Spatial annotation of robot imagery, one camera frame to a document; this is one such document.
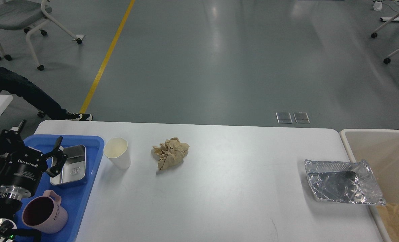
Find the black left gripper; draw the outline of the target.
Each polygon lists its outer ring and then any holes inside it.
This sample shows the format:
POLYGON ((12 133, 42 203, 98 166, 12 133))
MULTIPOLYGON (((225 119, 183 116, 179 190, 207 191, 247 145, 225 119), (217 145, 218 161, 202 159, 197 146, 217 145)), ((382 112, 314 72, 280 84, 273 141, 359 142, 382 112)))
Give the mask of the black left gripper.
POLYGON ((9 158, 0 171, 0 195, 18 199, 27 199, 35 195, 44 172, 51 178, 58 176, 67 160, 61 143, 63 137, 56 139, 52 151, 43 153, 32 147, 25 147, 21 138, 26 120, 17 127, 2 130, 0 133, 0 158, 9 158), (53 158, 55 165, 48 167, 47 160, 53 158))

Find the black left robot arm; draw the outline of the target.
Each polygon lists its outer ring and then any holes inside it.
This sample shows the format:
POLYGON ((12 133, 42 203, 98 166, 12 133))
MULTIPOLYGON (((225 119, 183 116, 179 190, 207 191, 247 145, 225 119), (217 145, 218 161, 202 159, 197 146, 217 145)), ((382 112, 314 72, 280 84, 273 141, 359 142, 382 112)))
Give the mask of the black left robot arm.
POLYGON ((0 241, 14 242, 17 237, 32 237, 39 242, 42 232, 37 229, 20 229, 14 216, 22 206, 22 199, 35 195, 44 173, 56 177, 62 171, 67 155, 61 143, 62 136, 55 141, 54 148, 43 153, 25 145, 21 138, 25 120, 18 127, 0 132, 0 241))

